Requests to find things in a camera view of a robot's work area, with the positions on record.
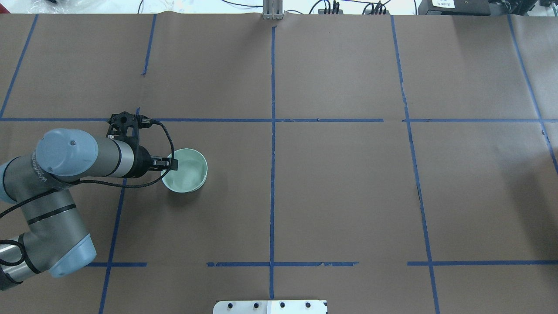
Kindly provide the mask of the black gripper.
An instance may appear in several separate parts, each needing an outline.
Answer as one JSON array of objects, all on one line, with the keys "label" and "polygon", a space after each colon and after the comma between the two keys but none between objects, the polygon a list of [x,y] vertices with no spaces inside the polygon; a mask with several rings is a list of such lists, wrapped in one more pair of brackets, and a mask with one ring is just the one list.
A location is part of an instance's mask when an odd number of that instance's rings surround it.
[{"label": "black gripper", "polygon": [[113,114],[108,119],[106,137],[116,145],[119,153],[117,166],[110,177],[139,178],[151,171],[177,171],[179,161],[175,158],[151,158],[145,147],[140,145],[139,129],[152,125],[144,115],[128,112]]}]

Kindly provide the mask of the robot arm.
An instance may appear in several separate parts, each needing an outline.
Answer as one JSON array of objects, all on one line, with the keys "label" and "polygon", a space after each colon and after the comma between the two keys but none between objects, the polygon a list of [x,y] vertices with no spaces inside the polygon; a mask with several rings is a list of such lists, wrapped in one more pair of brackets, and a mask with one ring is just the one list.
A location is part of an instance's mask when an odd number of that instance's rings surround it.
[{"label": "robot arm", "polygon": [[29,230],[1,241],[1,290],[48,272],[54,278],[81,270],[96,258],[92,236],[70,189],[82,184],[125,188],[105,177],[138,178],[149,171],[165,177],[179,169],[175,153],[151,155],[139,130],[163,123],[122,112],[107,119],[104,137],[78,129],[48,131],[28,155],[1,166],[1,200],[21,209]]}]

